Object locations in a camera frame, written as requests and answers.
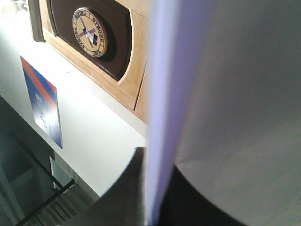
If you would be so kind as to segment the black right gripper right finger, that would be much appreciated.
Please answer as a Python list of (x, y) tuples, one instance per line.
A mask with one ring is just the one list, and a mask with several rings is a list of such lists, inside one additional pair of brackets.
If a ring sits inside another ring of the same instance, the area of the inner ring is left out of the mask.
[(173, 166), (170, 183), (160, 208), (161, 226), (243, 226), (201, 195)]

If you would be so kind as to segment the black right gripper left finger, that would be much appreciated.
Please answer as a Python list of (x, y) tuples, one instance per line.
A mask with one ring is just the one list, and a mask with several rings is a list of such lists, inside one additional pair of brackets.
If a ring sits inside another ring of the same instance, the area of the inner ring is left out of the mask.
[(146, 226), (146, 147), (137, 147), (126, 169), (94, 204), (61, 226)]

